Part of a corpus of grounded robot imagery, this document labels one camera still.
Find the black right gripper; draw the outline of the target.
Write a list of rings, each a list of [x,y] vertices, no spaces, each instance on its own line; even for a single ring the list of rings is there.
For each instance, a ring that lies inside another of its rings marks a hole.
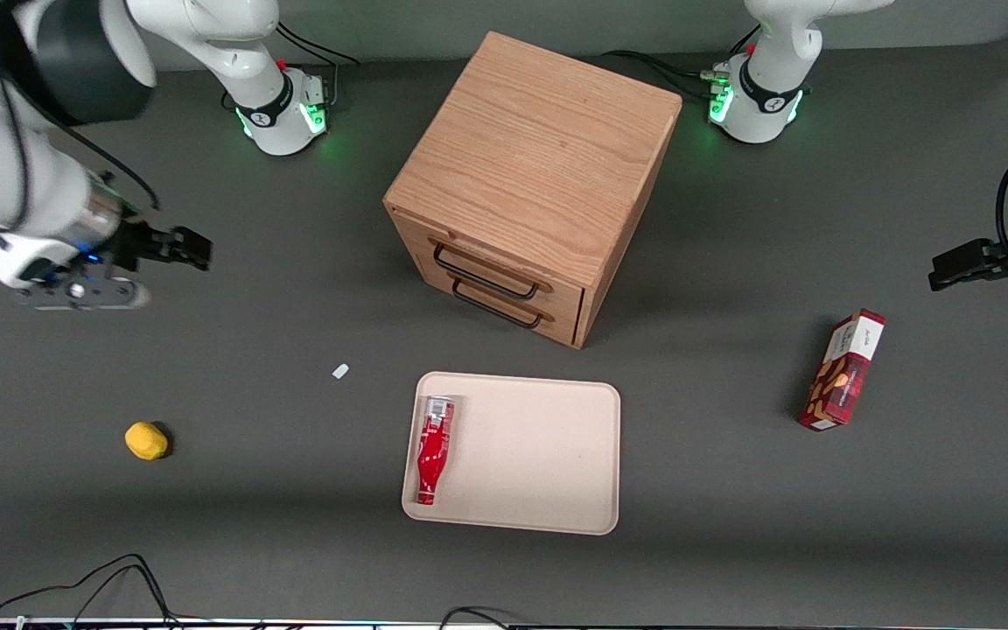
[[[125,210],[119,227],[108,240],[108,266],[139,270],[141,259],[148,255],[152,262],[181,263],[208,271],[212,246],[207,246],[207,238],[187,227],[155,230],[142,214]]]

